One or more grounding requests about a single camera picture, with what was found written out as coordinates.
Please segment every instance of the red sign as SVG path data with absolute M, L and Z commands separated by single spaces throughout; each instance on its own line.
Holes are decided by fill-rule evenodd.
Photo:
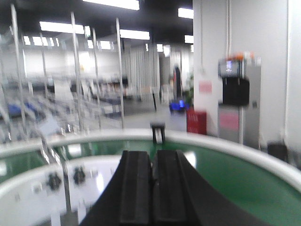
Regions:
M 237 131 L 239 129 L 238 113 L 220 113 L 220 127 Z
M 200 93 L 212 93 L 212 82 L 211 81 L 200 81 L 198 85 Z

